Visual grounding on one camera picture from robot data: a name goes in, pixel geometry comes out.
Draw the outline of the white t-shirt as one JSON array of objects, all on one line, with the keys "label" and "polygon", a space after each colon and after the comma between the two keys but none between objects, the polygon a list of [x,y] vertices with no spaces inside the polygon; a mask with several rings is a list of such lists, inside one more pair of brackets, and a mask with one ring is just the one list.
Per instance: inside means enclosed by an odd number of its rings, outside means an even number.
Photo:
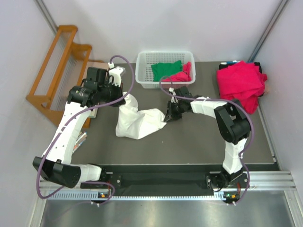
[{"label": "white t-shirt", "polygon": [[166,126],[164,113],[157,109],[138,110],[137,99],[128,94],[125,104],[119,107],[116,136],[142,139]]}]

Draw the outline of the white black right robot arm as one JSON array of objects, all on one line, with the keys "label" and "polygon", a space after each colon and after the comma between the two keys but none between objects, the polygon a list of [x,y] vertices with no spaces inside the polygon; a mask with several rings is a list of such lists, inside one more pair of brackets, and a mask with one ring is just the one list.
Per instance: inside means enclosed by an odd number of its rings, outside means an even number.
[{"label": "white black right robot arm", "polygon": [[220,135],[225,141],[223,170],[217,177],[210,179],[210,185],[232,187],[243,173],[241,152],[250,135],[251,124],[247,115],[241,110],[240,102],[211,100],[204,96],[192,96],[186,86],[169,88],[172,96],[168,101],[164,122],[177,121],[185,112],[203,114],[216,119]]}]

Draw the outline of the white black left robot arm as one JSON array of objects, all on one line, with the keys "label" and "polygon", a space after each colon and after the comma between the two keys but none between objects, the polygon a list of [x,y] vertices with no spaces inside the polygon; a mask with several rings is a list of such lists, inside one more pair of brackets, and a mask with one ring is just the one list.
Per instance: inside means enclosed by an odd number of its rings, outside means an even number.
[{"label": "white black left robot arm", "polygon": [[98,165],[73,165],[74,146],[92,107],[99,103],[111,106],[125,104],[121,76],[123,67],[109,70],[89,67],[87,77],[80,86],[74,86],[68,94],[63,117],[53,141],[42,157],[35,157],[33,167],[46,181],[73,188],[79,183],[91,181],[96,187],[107,183],[107,175]]}]

